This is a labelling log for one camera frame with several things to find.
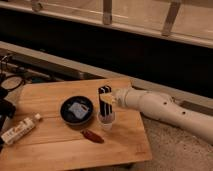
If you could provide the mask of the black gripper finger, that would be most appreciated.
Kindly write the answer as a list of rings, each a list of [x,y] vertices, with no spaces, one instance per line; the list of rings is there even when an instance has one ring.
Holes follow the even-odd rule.
[[[110,86],[105,85],[105,93],[112,92],[112,89]],[[112,113],[112,105],[108,104],[108,115]]]
[[[101,100],[100,95],[102,93],[105,93],[105,88],[104,87],[98,88],[98,93],[99,93],[100,114],[102,115],[102,117],[104,117],[105,116],[105,102]]]

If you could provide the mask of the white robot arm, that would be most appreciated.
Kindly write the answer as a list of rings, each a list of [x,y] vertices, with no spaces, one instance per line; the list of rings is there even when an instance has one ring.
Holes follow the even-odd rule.
[[[213,117],[181,107],[168,94],[120,88],[101,94],[100,99],[110,105],[138,110],[146,117],[175,125],[213,145]]]

